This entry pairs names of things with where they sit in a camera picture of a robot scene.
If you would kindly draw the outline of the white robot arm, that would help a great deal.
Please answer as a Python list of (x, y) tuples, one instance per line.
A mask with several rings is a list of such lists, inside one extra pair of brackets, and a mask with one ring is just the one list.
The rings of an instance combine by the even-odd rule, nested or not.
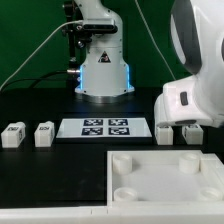
[[(88, 34), (86, 59), (75, 92), (91, 100), (109, 101), (132, 92), (123, 60), (123, 24), (101, 0), (74, 0)], [(224, 0), (175, 0), (170, 32), (176, 54), (189, 77), (163, 86), (154, 106), (157, 127), (224, 125)]]

